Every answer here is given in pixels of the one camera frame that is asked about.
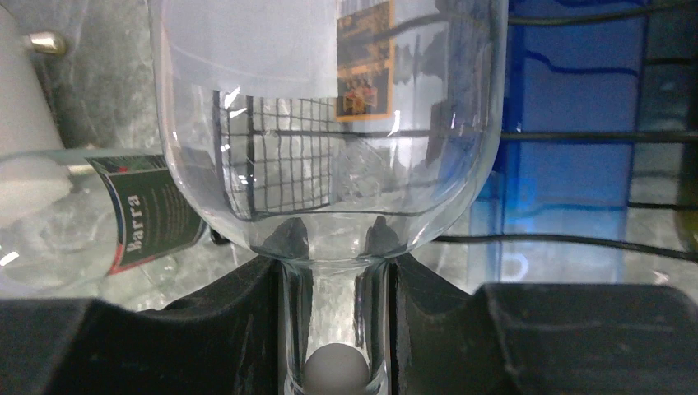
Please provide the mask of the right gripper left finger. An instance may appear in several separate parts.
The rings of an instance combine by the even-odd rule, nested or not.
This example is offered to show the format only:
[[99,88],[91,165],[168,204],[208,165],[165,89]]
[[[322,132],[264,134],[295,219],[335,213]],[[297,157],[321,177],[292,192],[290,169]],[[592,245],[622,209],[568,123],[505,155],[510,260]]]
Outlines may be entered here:
[[275,394],[278,275],[257,257],[165,308],[1,303],[4,394]]

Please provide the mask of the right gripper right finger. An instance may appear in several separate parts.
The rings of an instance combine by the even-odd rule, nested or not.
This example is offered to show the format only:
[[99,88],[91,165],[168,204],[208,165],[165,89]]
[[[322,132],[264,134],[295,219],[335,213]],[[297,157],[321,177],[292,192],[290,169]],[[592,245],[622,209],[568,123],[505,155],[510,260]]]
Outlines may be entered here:
[[486,283],[411,255],[389,272],[396,394],[694,394],[697,307],[668,286]]

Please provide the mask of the clear bottle white cap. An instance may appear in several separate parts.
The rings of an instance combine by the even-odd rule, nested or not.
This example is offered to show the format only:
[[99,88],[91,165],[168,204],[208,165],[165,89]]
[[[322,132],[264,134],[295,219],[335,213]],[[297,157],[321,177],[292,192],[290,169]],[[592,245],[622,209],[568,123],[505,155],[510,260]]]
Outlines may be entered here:
[[221,236],[279,263],[285,394],[389,392],[389,261],[472,205],[500,143],[506,1],[486,128],[395,138],[335,118],[339,2],[148,3],[175,182]]

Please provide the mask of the clear bottle black gold label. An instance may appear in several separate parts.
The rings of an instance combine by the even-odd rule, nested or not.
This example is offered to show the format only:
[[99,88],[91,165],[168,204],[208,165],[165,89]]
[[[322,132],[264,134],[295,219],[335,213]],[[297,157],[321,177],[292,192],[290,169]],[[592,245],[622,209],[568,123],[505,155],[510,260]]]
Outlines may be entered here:
[[335,118],[370,137],[461,135],[489,121],[494,1],[340,1]]

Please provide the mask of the olive wine bottle white label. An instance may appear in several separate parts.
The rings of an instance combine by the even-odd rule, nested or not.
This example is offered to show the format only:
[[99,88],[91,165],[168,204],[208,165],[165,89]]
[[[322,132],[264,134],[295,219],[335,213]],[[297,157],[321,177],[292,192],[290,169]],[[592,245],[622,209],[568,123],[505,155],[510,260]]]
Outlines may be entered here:
[[675,211],[678,238],[684,248],[697,252],[697,143],[684,146],[681,171],[677,190],[677,203],[682,206]]

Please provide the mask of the clear bottle silver cap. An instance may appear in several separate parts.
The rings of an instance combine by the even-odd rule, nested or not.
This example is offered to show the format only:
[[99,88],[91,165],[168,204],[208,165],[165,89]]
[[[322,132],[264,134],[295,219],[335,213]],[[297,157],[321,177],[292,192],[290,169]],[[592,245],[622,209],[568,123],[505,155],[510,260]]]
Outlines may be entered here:
[[145,267],[154,281],[207,224],[154,151],[67,149],[1,159],[1,295],[62,293]]

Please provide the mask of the cream cylindrical container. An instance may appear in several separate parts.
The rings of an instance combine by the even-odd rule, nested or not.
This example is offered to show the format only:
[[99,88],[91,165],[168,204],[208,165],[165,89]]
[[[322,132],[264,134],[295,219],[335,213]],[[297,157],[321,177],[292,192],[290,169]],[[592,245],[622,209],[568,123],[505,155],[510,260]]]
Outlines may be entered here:
[[2,8],[1,227],[45,209],[72,188],[67,171],[44,156],[63,143],[29,52],[29,37]]

